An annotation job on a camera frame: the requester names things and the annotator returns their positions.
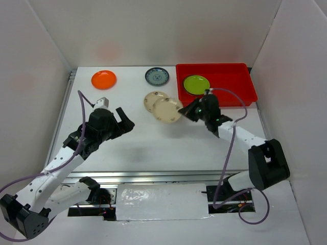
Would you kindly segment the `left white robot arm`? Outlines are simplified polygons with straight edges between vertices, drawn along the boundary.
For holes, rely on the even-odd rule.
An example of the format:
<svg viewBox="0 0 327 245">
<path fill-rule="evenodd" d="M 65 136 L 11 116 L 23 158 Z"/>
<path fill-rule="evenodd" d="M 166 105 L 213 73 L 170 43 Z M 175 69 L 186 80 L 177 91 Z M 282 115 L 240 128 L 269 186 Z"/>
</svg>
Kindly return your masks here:
<svg viewBox="0 0 327 245">
<path fill-rule="evenodd" d="M 108 109 L 98 108 L 89 120 L 70 133 L 62 148 L 46 168 L 15 195 L 1 198 L 5 220 L 30 240 L 41 234 L 51 221 L 70 206 L 87 201 L 94 204 L 102 194 L 108 194 L 99 183 L 83 177 L 68 189 L 55 193 L 66 177 L 81 165 L 99 146 L 130 132 L 135 124 L 122 108 L 117 108 L 121 121 Z"/>
</svg>

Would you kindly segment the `orange plate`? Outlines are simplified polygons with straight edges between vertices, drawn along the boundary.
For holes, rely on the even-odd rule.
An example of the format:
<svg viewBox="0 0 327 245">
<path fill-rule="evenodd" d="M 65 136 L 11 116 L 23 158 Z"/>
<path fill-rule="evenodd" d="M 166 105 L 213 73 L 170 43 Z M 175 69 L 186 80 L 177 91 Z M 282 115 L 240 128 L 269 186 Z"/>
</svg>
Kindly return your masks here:
<svg viewBox="0 0 327 245">
<path fill-rule="evenodd" d="M 91 78 L 91 84 L 99 90 L 110 89 L 116 84 L 116 75 L 109 70 L 96 72 Z"/>
</svg>

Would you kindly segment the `blue grey patterned plate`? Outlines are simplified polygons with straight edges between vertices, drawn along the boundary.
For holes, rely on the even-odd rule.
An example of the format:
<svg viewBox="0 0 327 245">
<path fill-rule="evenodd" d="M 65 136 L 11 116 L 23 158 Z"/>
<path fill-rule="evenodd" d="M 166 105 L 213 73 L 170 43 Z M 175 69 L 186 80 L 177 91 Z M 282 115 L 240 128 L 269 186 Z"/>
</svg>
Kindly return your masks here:
<svg viewBox="0 0 327 245">
<path fill-rule="evenodd" d="M 161 67 L 153 67 L 146 71 L 145 80 L 152 86 L 159 87 L 168 83 L 170 75 Z"/>
</svg>

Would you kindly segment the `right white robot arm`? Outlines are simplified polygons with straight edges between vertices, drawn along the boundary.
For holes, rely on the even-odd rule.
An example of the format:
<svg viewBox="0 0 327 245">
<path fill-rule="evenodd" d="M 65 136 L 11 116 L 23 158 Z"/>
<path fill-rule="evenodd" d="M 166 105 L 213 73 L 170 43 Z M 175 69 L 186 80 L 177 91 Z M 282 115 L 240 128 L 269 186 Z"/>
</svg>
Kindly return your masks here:
<svg viewBox="0 0 327 245">
<path fill-rule="evenodd" d="M 290 176 L 290 170 L 280 142 L 276 139 L 265 140 L 237 126 L 221 113 L 215 95 L 206 92 L 202 98 L 193 100 L 189 105 L 178 110 L 178 115 L 193 122 L 203 121 L 207 130 L 217 138 L 229 141 L 230 145 L 225 158 L 215 153 L 216 146 L 205 145 L 203 139 L 197 140 L 193 148 L 188 143 L 160 145 L 159 141 L 142 147 L 138 142 L 123 144 L 117 150 L 128 162 L 145 162 L 148 165 L 157 163 L 163 166 L 203 167 L 209 162 L 219 161 L 224 165 L 216 187 L 213 201 L 223 196 L 234 200 L 252 189 L 263 191 Z M 237 143 L 242 152 L 248 155 L 248 170 L 225 176 L 233 145 Z"/>
</svg>

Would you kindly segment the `cream plate with markings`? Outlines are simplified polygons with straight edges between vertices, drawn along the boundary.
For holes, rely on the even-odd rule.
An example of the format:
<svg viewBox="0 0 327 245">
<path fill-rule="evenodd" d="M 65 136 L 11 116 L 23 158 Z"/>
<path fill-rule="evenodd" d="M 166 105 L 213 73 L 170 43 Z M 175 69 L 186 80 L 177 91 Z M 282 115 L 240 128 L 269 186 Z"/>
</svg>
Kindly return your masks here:
<svg viewBox="0 0 327 245">
<path fill-rule="evenodd" d="M 180 100 L 166 97 L 158 99 L 153 104 L 152 115 L 162 123 L 171 124 L 181 118 L 178 111 L 182 108 L 183 104 Z"/>
</svg>

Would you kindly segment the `yellow brown patterned plate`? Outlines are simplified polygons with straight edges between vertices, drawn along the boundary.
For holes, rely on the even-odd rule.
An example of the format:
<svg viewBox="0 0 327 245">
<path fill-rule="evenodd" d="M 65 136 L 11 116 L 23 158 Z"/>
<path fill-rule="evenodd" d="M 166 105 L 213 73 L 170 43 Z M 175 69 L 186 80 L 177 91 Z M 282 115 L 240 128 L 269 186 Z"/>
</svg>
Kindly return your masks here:
<svg viewBox="0 0 327 245">
<path fill-rule="evenodd" d="M 201 83 L 197 81 L 184 82 L 183 88 L 187 94 L 194 96 L 201 95 L 204 91 L 204 88 Z"/>
</svg>

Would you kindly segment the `lime green plate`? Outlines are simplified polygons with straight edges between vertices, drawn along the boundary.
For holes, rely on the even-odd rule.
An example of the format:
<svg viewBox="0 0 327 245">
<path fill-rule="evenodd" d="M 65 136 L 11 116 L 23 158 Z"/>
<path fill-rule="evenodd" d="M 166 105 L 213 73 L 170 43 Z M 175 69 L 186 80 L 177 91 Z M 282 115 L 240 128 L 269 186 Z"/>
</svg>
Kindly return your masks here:
<svg viewBox="0 0 327 245">
<path fill-rule="evenodd" d="M 210 89 L 210 82 L 203 76 L 192 75 L 184 79 L 183 87 L 188 94 L 201 95 Z"/>
</svg>

